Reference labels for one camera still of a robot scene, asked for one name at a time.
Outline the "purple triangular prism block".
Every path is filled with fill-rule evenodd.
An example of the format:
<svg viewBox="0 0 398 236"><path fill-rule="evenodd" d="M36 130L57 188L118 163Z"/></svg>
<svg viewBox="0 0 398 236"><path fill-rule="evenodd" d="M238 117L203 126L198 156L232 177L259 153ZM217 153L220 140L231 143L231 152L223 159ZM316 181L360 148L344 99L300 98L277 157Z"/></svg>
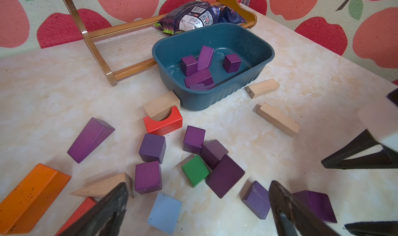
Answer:
<svg viewBox="0 0 398 236"><path fill-rule="evenodd" d="M214 49L208 46L203 46L198 57L198 71L209 69L212 64L212 57Z"/></svg>

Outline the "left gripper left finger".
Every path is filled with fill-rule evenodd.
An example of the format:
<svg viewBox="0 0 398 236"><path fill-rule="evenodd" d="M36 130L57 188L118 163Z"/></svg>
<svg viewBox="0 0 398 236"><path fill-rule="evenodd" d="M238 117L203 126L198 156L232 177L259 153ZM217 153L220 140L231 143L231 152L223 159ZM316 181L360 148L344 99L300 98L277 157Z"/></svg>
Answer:
<svg viewBox="0 0 398 236"><path fill-rule="evenodd" d="M126 184L118 184L61 235L117 236L126 213L128 199Z"/></svg>

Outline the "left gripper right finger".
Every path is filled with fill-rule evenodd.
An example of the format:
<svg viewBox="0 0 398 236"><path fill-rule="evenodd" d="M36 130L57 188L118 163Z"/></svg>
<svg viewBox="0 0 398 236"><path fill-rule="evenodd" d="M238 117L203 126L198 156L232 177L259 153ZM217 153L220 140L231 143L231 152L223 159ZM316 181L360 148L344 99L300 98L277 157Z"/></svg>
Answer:
<svg viewBox="0 0 398 236"><path fill-rule="evenodd" d="M338 235L278 181L271 181L269 201L279 236Z"/></svg>

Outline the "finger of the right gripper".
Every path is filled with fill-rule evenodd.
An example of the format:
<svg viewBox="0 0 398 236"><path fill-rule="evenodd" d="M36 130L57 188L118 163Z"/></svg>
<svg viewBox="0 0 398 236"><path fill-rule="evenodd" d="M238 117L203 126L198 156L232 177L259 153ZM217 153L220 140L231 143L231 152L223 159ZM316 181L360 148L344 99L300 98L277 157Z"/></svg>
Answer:
<svg viewBox="0 0 398 236"><path fill-rule="evenodd" d="M397 221L365 221L346 224L345 228L355 236L397 236Z"/></svg>

